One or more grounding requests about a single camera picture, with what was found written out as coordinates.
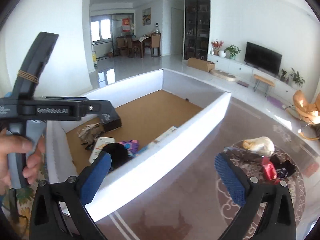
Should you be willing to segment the person left hand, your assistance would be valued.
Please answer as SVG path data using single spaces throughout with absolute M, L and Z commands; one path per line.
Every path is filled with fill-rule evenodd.
M 11 186 L 10 172 L 7 155 L 9 153 L 27 153 L 33 149 L 33 145 L 27 139 L 17 135 L 7 135 L 7 130 L 1 131 L 1 195 Z M 39 173 L 42 165 L 42 155 L 46 151 L 44 137 L 40 137 L 36 151 L 27 159 L 26 167 L 23 169 L 23 177 L 32 184 Z

